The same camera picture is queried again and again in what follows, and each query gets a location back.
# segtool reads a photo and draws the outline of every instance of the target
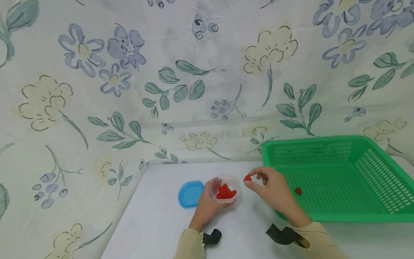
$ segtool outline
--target sleeve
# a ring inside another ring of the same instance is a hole
[[[187,228],[181,234],[174,259],[203,259],[203,233]]]
[[[333,243],[325,228],[319,222],[308,226],[295,228],[289,226],[302,236],[301,244],[296,245],[300,253],[309,259],[348,259],[348,257]]]

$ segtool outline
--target white table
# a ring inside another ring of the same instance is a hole
[[[406,167],[407,172],[414,172],[405,160],[396,160]],[[151,166],[135,190],[101,259],[173,258],[181,232],[188,227],[195,210],[179,205],[178,191],[182,184],[191,180],[205,183],[223,173],[236,175],[243,184],[247,172],[261,165],[261,161],[249,161]],[[206,249],[206,258],[301,258],[293,245],[276,244],[265,233],[272,223],[283,229],[287,222],[279,219],[244,185],[242,189],[242,197],[235,207],[217,216],[205,229],[211,233],[217,228],[223,233],[219,245]],[[350,259],[414,258],[414,223],[323,225]]]

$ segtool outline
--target blue container lid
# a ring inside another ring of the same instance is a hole
[[[204,183],[201,181],[190,181],[183,184],[178,192],[178,202],[183,208],[196,207],[198,199],[204,190]]]

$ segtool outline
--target green basket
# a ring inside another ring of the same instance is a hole
[[[414,180],[367,137],[272,141],[262,151],[313,220],[414,222]]]

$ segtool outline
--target clear plastic container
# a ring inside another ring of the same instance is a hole
[[[211,197],[218,203],[232,203],[237,199],[237,197],[241,196],[241,187],[239,180],[231,175],[231,174],[222,174],[217,176],[218,179],[210,185],[210,194]],[[219,192],[219,186],[223,186],[223,184],[227,184],[229,189],[236,190],[236,195],[231,199],[217,199],[217,193]]]

